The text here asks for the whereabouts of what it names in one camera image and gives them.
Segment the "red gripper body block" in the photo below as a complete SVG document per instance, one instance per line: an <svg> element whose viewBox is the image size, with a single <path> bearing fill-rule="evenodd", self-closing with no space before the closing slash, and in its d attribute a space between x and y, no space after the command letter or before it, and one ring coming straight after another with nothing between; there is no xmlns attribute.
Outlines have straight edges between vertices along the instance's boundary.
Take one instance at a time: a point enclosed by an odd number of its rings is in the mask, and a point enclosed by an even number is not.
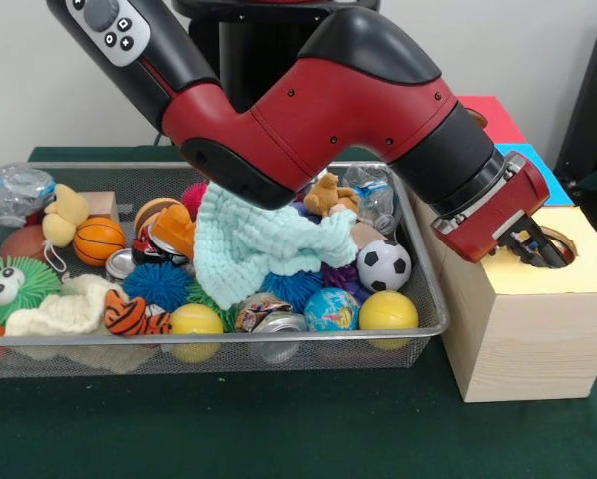
<svg viewBox="0 0 597 479"><path fill-rule="evenodd" d="M501 174L474 203L451 217L433 222L434 234L461 258L481 262L495 251L498 240L530 230L537 238L542 231L531 217L549 198L540 171L525 156L510 152Z"/></svg>

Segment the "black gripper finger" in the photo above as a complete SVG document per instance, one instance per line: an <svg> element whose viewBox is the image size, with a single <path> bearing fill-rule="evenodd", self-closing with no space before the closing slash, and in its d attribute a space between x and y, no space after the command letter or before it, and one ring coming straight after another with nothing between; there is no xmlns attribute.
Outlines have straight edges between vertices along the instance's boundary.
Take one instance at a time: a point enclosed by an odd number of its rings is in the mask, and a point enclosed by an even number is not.
<svg viewBox="0 0 597 479"><path fill-rule="evenodd" d="M535 238L530 234L509 234L501 237L498 245L509 249L524 264L547 268L561 266L560 251L550 236Z"/></svg>
<svg viewBox="0 0 597 479"><path fill-rule="evenodd" d="M560 232L541 226L542 235L547 240L547 247L542 247L534 234L522 230L518 240L528 254L523 262L535 267L565 267L570 265L576 256L574 244Z"/></svg>

